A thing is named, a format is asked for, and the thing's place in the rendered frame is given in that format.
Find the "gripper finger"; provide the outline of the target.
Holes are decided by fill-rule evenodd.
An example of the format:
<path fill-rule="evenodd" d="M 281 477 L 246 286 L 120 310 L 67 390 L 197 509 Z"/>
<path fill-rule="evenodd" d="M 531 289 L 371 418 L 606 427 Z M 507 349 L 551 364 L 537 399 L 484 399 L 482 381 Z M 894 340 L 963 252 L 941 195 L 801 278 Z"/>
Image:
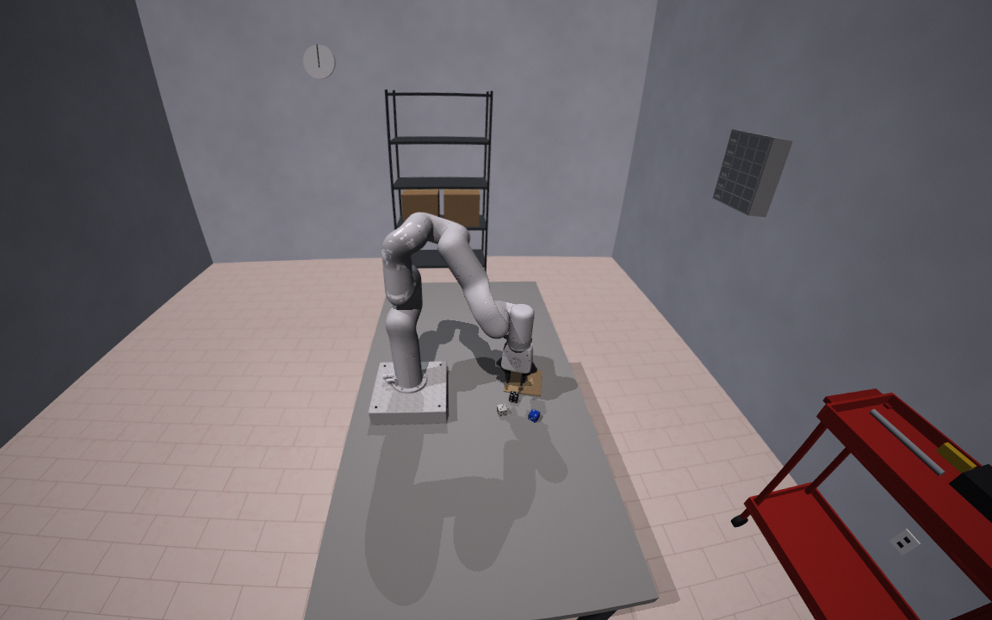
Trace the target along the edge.
<path fill-rule="evenodd" d="M 537 370 L 538 369 L 536 368 L 534 362 L 532 362 L 531 371 L 528 374 L 521 373 L 520 386 L 523 386 L 523 383 L 526 383 L 526 376 L 536 373 Z"/>
<path fill-rule="evenodd" d="M 499 367 L 501 368 L 501 358 L 499 358 L 499 360 L 496 362 L 496 364 L 499 365 Z M 504 370 L 504 372 L 506 374 L 506 383 L 509 383 L 509 381 L 511 380 L 511 376 L 509 375 L 511 373 L 511 371 L 510 370 L 506 370 L 506 369 L 503 369 L 503 370 Z"/>

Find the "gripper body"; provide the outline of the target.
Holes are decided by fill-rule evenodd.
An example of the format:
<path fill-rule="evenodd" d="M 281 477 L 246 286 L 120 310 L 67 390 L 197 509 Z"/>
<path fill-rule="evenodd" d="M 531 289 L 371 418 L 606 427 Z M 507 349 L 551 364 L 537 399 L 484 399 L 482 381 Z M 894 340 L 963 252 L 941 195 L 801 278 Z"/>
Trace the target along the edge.
<path fill-rule="evenodd" d="M 507 350 L 508 352 L 506 353 Z M 501 354 L 501 368 L 528 374 L 532 365 L 531 358 L 534 358 L 534 346 L 532 346 L 532 343 L 530 343 L 527 349 L 516 350 L 511 348 L 506 340 L 503 354 Z"/>

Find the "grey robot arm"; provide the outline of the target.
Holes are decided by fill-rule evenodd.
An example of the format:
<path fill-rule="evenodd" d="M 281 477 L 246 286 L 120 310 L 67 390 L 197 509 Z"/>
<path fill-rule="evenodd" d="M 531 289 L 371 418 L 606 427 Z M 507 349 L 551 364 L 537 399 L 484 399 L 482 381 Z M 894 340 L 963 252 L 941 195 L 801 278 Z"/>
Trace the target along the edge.
<path fill-rule="evenodd" d="M 527 349 L 532 342 L 534 307 L 493 299 L 483 264 L 471 250 L 468 229 L 436 215 L 411 214 L 383 240 L 381 247 L 383 285 L 392 305 L 385 326 L 394 363 L 394 372 L 382 374 L 382 378 L 387 383 L 392 381 L 394 389 L 403 394 L 421 391 L 428 383 L 421 369 L 416 331 L 424 305 L 421 275 L 414 264 L 411 267 L 411 254 L 428 242 L 437 244 L 438 254 L 463 288 L 474 319 L 488 337 L 504 337 L 516 350 Z"/>

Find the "tan mat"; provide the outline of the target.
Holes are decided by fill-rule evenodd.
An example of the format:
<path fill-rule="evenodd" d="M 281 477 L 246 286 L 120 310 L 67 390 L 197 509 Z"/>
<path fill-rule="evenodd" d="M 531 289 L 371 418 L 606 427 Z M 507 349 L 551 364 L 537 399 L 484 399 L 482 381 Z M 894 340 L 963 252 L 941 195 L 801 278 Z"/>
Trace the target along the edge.
<path fill-rule="evenodd" d="M 523 386 L 520 386 L 521 373 L 516 372 L 516 370 L 511 370 L 511 380 L 509 381 L 509 383 L 505 383 L 504 392 L 510 393 L 511 391 L 513 391 L 513 392 L 519 392 L 520 394 L 541 396 L 542 373 L 543 373 L 542 370 L 538 370 L 538 372 L 526 376 L 526 383 L 523 383 Z"/>

